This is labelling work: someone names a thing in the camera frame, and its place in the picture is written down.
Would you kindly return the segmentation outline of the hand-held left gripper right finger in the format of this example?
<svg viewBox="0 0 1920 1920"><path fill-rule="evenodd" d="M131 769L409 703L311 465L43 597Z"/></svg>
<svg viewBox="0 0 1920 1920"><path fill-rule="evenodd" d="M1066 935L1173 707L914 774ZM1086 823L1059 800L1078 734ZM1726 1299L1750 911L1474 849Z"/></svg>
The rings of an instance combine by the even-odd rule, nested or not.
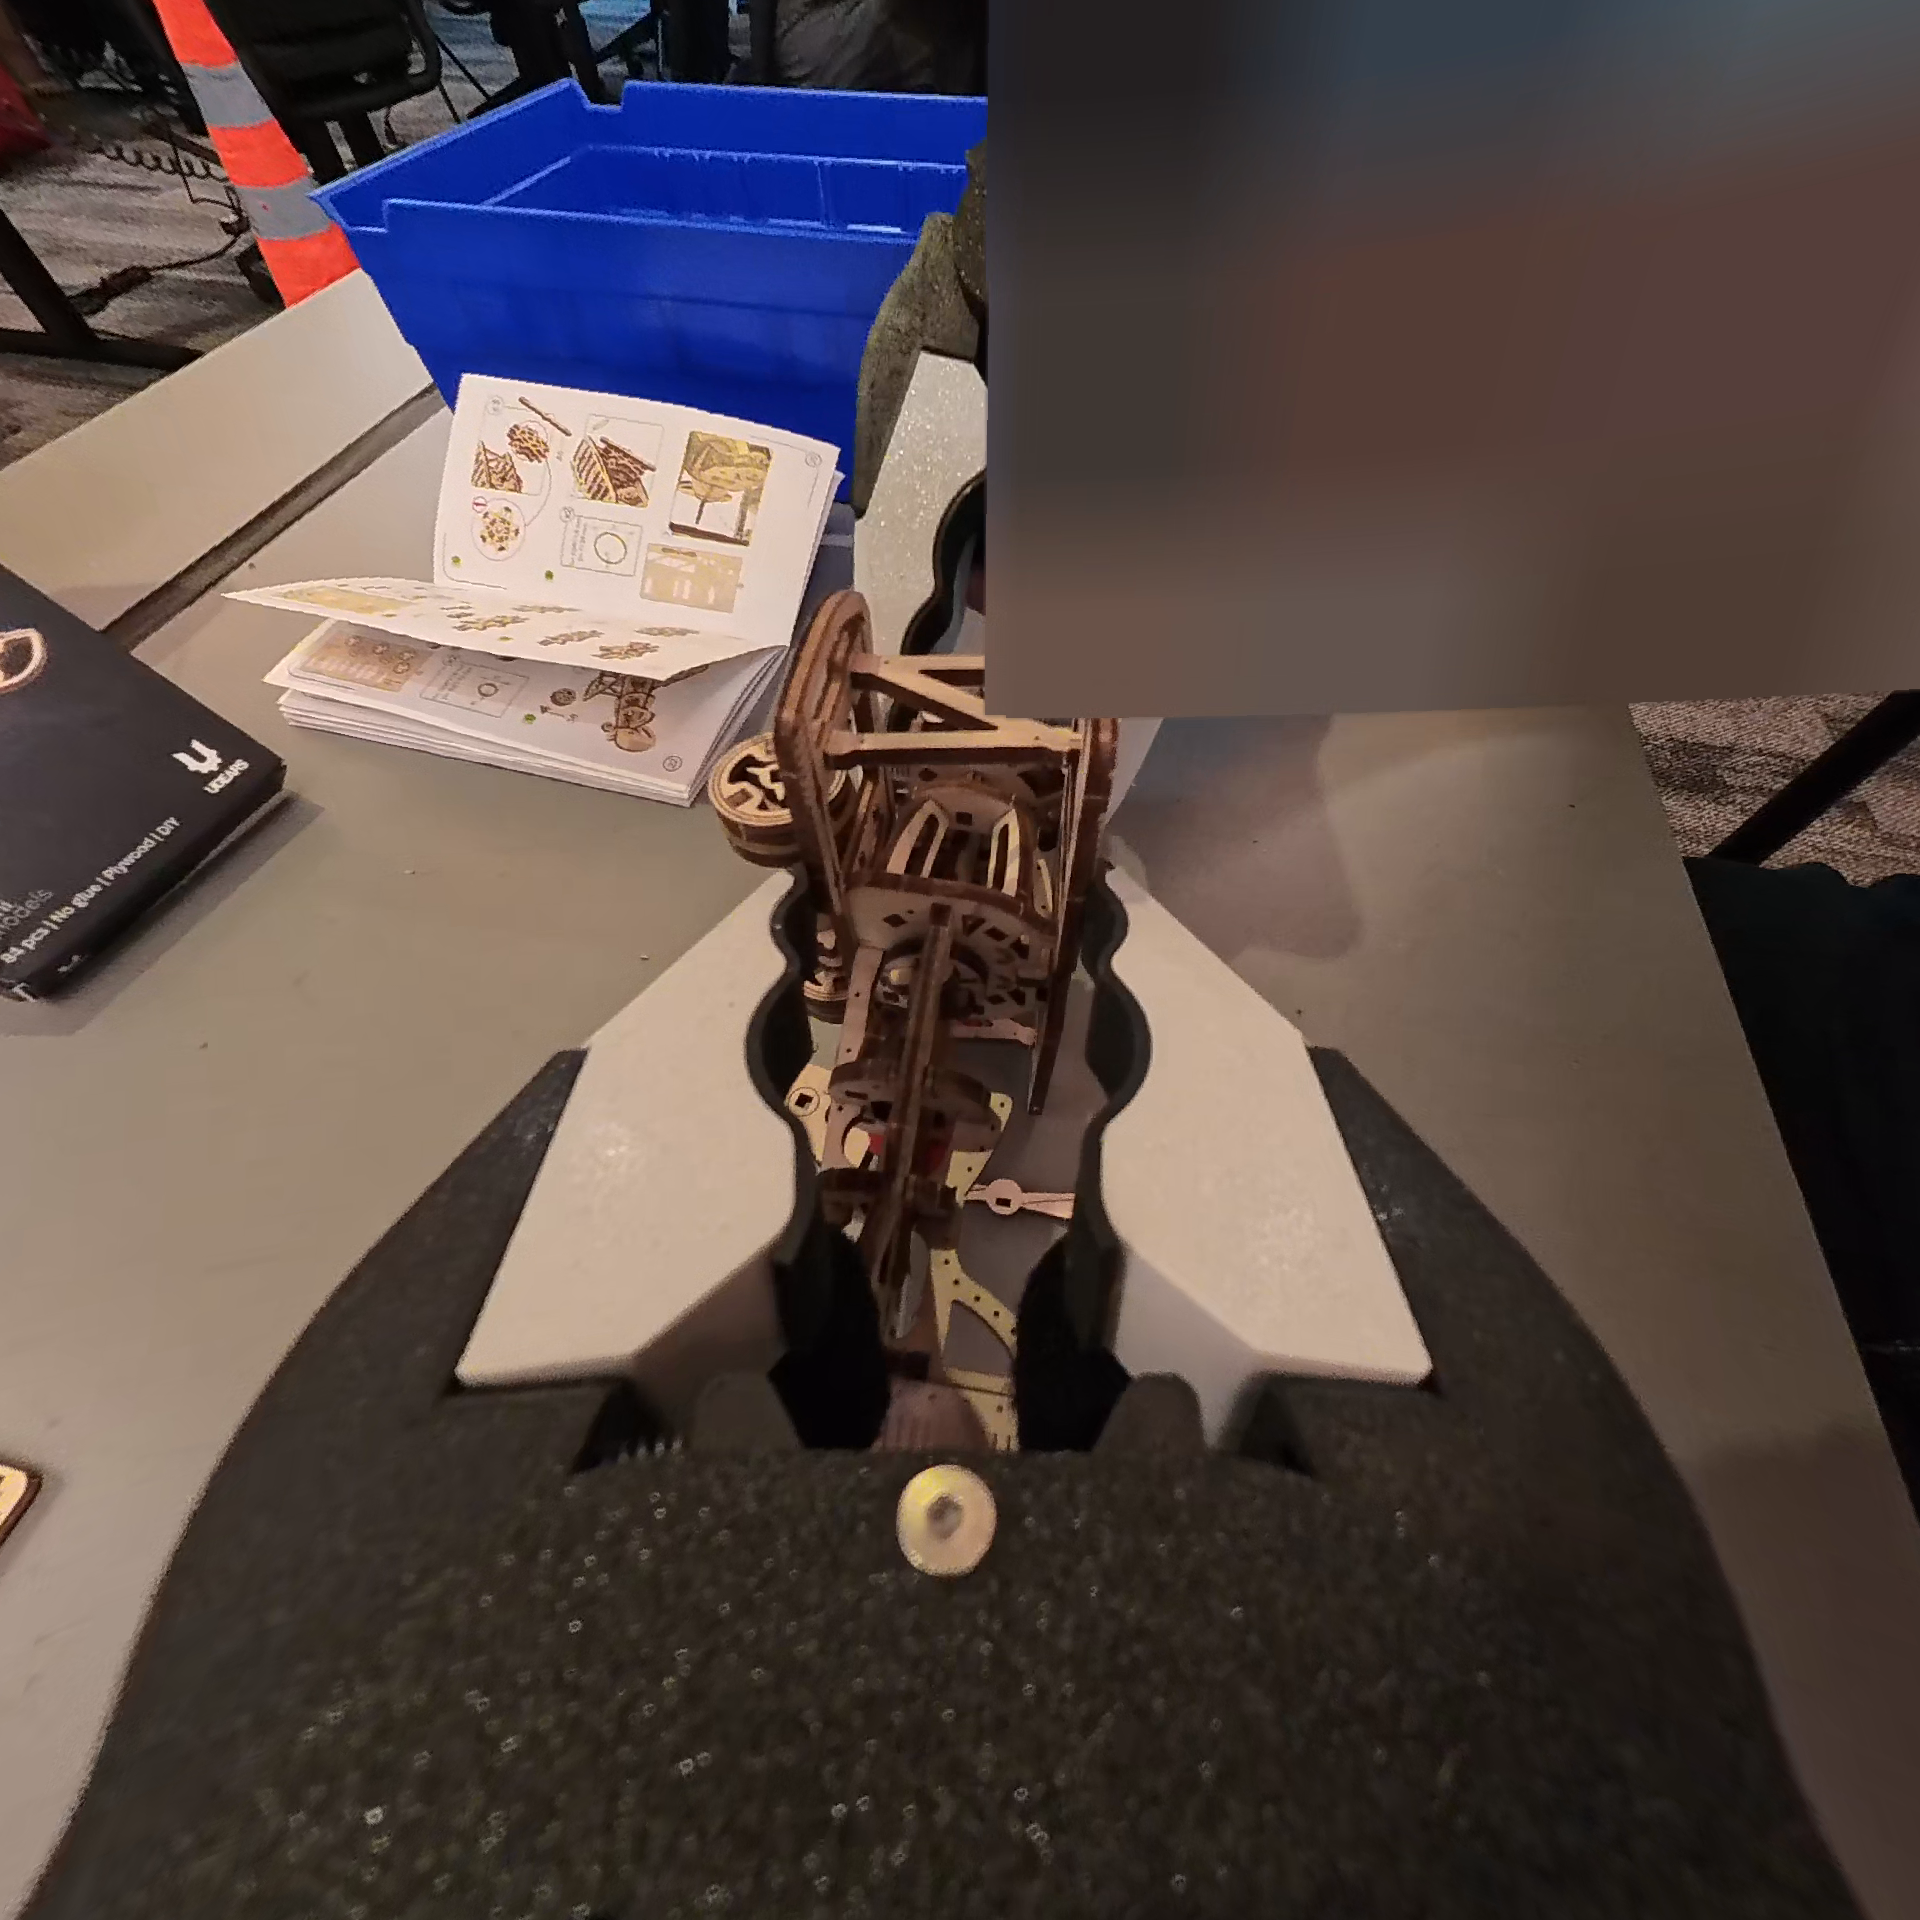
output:
<svg viewBox="0 0 1920 1920"><path fill-rule="evenodd" d="M1141 883L1119 876L1119 905L1119 989L1147 1063L1105 1131L1109 1357L1184 1380L1424 1380L1427 1347L1299 1029Z"/></svg>

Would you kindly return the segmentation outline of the orange traffic cone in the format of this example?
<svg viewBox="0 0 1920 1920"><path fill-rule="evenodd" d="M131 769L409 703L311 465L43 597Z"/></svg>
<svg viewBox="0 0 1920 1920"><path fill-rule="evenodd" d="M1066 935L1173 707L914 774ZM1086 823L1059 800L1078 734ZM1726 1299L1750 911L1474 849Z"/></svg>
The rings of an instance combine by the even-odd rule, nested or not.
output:
<svg viewBox="0 0 1920 1920"><path fill-rule="evenodd" d="M260 257L283 306L342 284L352 271L344 235L319 214L319 186L280 117L267 112L260 82L248 78L237 47L208 19L206 0L157 0L160 38L191 82L191 100L208 133L208 153L249 218Z"/></svg>

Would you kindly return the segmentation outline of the blue plastic bin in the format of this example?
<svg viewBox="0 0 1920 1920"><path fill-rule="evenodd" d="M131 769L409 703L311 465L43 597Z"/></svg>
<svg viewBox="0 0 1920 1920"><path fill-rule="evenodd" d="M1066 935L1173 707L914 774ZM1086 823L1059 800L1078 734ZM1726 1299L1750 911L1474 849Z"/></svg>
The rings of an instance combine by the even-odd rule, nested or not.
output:
<svg viewBox="0 0 1920 1920"><path fill-rule="evenodd" d="M840 442L984 97L551 82L319 186L443 404L465 373L683 404Z"/></svg>

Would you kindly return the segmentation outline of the wooden model biplane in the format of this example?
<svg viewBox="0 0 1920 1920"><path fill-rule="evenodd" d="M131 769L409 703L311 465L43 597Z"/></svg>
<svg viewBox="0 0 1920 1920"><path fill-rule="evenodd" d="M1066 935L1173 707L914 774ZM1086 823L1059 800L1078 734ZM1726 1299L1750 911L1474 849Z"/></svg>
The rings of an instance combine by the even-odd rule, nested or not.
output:
<svg viewBox="0 0 1920 1920"><path fill-rule="evenodd" d="M808 1017L829 1071L796 1110L850 1230L881 1347L927 1366L1016 1449L1016 1310L959 1265L959 1213L1016 1114L959 1049L1021 1049L1031 1110L1066 1029L1083 911L1119 802L1109 714L984 714L981 657L881 657L867 596L829 596L760 734L709 769L735 855L796 867L815 905Z"/></svg>

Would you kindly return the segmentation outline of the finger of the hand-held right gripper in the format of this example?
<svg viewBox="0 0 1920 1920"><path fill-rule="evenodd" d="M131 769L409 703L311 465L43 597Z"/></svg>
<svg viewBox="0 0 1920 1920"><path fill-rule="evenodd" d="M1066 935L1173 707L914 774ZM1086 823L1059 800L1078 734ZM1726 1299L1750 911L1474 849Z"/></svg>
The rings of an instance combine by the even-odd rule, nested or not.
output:
<svg viewBox="0 0 1920 1920"><path fill-rule="evenodd" d="M984 470L984 380L971 360L917 353L868 507L850 532L850 584L868 607L868 648L900 657L941 584L941 524Z"/></svg>

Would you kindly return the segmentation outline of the black model kit box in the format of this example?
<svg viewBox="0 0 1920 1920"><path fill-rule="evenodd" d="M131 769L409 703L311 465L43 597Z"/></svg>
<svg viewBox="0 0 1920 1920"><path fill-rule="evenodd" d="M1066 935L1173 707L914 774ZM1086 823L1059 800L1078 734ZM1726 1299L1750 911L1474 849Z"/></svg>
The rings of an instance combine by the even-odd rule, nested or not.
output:
<svg viewBox="0 0 1920 1920"><path fill-rule="evenodd" d="M0 574L0 997L98 977L283 800L283 761Z"/></svg>

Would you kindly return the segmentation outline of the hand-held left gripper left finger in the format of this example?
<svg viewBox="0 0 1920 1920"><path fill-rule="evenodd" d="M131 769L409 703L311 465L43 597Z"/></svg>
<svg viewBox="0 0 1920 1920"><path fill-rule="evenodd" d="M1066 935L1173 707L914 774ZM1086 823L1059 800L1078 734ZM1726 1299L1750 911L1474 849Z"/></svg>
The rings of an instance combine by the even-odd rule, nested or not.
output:
<svg viewBox="0 0 1920 1920"><path fill-rule="evenodd" d="M752 883L588 1045L456 1380L773 1366L767 1248L796 1213L796 1140L750 1077L750 1017L785 981L785 889Z"/></svg>

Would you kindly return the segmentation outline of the grey desk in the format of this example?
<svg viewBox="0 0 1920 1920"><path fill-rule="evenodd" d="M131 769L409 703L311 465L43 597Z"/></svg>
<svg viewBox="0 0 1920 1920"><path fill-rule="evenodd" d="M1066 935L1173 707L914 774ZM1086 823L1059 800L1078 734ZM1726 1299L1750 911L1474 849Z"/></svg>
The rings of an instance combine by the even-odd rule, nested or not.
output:
<svg viewBox="0 0 1920 1920"><path fill-rule="evenodd" d="M342 1275L740 889L703 808L283 734L248 580L427 574L443 392L352 271L4 470L4 574L283 753L4 1004L4 1916L208 1461ZM1137 876L1341 1049L1622 1360L1863 1916L1913 1916L1913 1505L1627 707L1173 723Z"/></svg>

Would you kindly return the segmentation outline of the white instruction booklet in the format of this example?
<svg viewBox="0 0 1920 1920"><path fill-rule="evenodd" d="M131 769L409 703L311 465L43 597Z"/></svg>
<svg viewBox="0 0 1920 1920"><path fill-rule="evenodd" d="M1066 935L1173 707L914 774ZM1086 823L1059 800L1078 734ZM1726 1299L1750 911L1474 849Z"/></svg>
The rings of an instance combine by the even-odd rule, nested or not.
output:
<svg viewBox="0 0 1920 1920"><path fill-rule="evenodd" d="M303 734L693 802L796 638L840 465L767 420L465 373L427 580L229 597L311 611L267 673Z"/></svg>

